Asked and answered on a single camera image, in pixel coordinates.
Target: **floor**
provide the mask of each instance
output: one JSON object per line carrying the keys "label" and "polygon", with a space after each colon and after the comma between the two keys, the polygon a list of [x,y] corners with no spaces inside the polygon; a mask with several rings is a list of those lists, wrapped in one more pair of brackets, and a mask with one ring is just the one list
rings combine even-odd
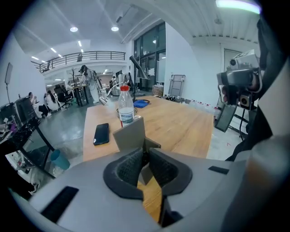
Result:
{"label": "floor", "polygon": [[[149,92],[140,91],[140,93],[151,95]],[[110,98],[110,101],[117,100],[118,97]],[[83,107],[74,104],[66,110],[55,112],[50,117],[43,119],[39,126],[50,144],[61,150],[61,153],[69,160],[70,168],[83,161],[82,145],[87,108],[101,104],[100,102],[93,104],[91,98],[89,102],[90,104]],[[225,160],[241,141],[239,134],[231,129],[224,133],[214,128],[207,159]],[[40,136],[34,132],[26,149],[32,150],[43,145],[44,142]],[[46,170],[56,177],[63,172],[61,168],[50,162],[50,157],[48,157]],[[44,186],[48,181],[50,178],[45,178],[41,185]]]}

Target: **wooden table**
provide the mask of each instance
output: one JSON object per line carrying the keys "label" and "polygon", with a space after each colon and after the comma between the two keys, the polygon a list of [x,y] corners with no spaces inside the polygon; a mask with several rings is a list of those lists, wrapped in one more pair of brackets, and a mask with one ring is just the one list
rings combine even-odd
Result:
{"label": "wooden table", "polygon": [[[154,96],[140,99],[147,99],[151,103],[143,109],[138,108],[137,112],[144,118],[146,137],[161,144],[164,150],[206,158],[213,131],[212,115]],[[113,132],[121,128],[116,114],[117,105],[118,102],[108,102],[105,106],[87,109],[83,137],[84,161],[119,151],[113,137]],[[102,123],[109,123],[110,142],[94,146],[96,126]],[[153,177],[146,186],[138,183],[138,188],[143,190],[144,208],[158,221],[161,206],[160,186]]]}
{"label": "wooden table", "polygon": [[78,106],[80,106],[80,105],[82,106],[82,98],[81,98],[80,93],[78,91],[79,88],[83,88],[83,91],[85,93],[85,97],[86,97],[87,104],[89,103],[89,100],[87,98],[86,87],[87,87],[87,85],[80,85],[80,86],[76,86],[76,87],[73,87],[72,88],[72,90],[74,90],[74,92],[75,92],[75,97],[77,99],[77,105]]}

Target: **office chair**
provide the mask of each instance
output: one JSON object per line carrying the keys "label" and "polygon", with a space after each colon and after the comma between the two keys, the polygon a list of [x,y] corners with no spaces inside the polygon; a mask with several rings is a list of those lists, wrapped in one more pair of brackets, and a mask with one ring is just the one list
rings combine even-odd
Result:
{"label": "office chair", "polygon": [[70,102],[71,97],[65,96],[65,93],[63,92],[62,88],[60,85],[56,85],[54,91],[56,92],[58,96],[58,101],[64,103],[60,108],[64,107],[67,108],[67,105],[72,105]]}

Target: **trash bin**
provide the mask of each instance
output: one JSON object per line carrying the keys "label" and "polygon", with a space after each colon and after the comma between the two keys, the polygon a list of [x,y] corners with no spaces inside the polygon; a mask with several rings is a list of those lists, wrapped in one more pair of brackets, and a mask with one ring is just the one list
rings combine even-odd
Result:
{"label": "trash bin", "polygon": [[60,150],[54,150],[50,156],[50,160],[58,167],[66,170],[69,168],[69,161],[61,154]]}

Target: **smartphone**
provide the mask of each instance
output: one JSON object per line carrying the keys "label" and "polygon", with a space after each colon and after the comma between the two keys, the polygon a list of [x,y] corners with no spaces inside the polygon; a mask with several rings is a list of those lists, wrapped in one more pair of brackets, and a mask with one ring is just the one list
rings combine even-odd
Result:
{"label": "smartphone", "polygon": [[97,125],[94,145],[100,145],[109,142],[109,123]]}

